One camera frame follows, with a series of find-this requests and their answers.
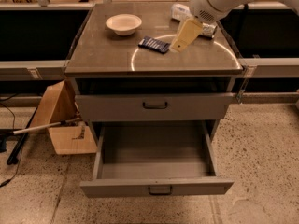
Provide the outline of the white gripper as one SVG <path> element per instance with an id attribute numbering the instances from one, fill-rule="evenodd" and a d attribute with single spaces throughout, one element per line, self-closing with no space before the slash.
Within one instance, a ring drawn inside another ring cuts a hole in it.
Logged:
<path id="1" fill-rule="evenodd" d="M 255 0 L 190 0 L 189 8 L 194 17 L 180 22 L 170 50 L 182 52 L 202 33 L 203 23 L 219 21 L 233 8 L 253 1 Z"/>

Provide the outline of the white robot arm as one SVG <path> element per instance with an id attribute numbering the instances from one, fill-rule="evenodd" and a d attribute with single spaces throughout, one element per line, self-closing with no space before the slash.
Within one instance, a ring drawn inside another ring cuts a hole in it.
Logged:
<path id="1" fill-rule="evenodd" d="M 180 22 L 177 35 L 173 39 L 170 50 L 182 52 L 203 31 L 203 24 L 211 24 L 225 18 L 228 13 L 240 5 L 257 0 L 189 0 L 191 15 Z M 299 0 L 276 0 L 291 8 L 295 13 L 299 10 Z"/>

